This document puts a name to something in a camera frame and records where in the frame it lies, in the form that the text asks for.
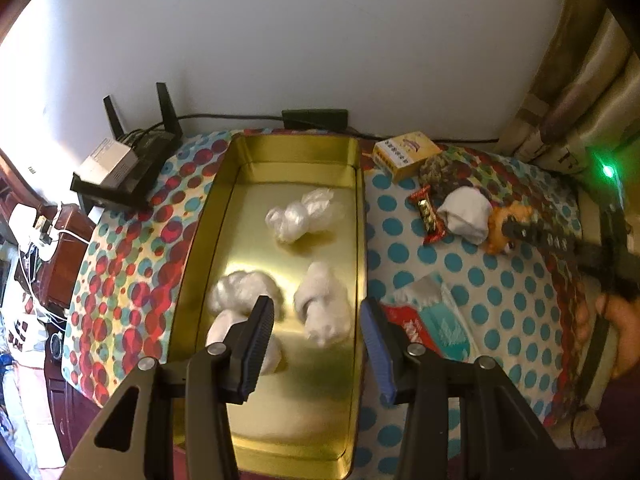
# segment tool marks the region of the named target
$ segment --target tablecloth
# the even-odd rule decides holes
[[[152,209],[105,212],[74,289],[63,349],[65,379],[103,405],[143,355],[166,360],[184,264],[198,216],[230,138],[217,132],[187,139],[162,168]],[[361,142],[370,153],[372,142]],[[465,184],[492,202],[522,200],[567,232],[580,233],[569,187],[533,166],[470,148],[446,147]],[[452,235],[430,246],[406,197],[417,179],[395,185],[365,158],[368,291],[382,296],[437,270],[471,327],[481,352],[493,355],[541,420],[566,409],[575,380],[573,311],[577,273],[527,244],[488,256]],[[353,479],[395,471],[406,410],[386,406],[367,366]],[[450,455],[460,448],[460,414],[449,410]]]

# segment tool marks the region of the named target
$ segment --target silver bolt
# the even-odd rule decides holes
[[[225,351],[226,351],[226,345],[221,342],[212,343],[209,346],[207,346],[207,353],[209,355],[221,355],[225,353]]]
[[[156,360],[152,357],[143,357],[138,361],[138,368],[145,372],[151,370],[154,366],[156,366]]]
[[[476,362],[482,370],[491,370],[495,367],[495,360],[488,355],[481,355]]]
[[[411,343],[407,348],[406,351],[409,352],[409,355],[412,355],[414,357],[418,357],[420,355],[424,355],[424,353],[427,351],[427,349],[421,345],[420,343]]]

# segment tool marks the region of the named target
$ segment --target stuffed toy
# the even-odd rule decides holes
[[[512,240],[502,234],[502,224],[509,217],[513,216],[518,222],[528,222],[533,215],[533,208],[520,202],[514,202],[506,207],[494,207],[487,227],[489,235],[484,243],[484,250],[487,254],[500,254],[501,252],[511,252],[514,248]]]

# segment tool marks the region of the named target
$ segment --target gold tray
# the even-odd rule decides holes
[[[330,232],[277,243],[264,222],[317,187],[330,187],[345,219]],[[342,479],[353,461],[363,365],[359,331],[330,348],[309,343],[293,310],[293,293],[309,263],[329,263],[353,306],[366,294],[364,180],[357,140],[312,135],[236,136],[202,211],[175,310],[168,360],[203,348],[214,317],[206,290],[234,270],[260,269],[284,294],[273,333],[283,360],[261,376],[242,406],[228,405],[241,470],[299,479]],[[184,445],[184,412],[176,406],[174,442]]]

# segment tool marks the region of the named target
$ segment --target yellow box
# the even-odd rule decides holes
[[[424,133],[411,132],[377,142],[371,157],[391,175],[392,182],[398,182],[414,176],[427,158],[441,151]]]

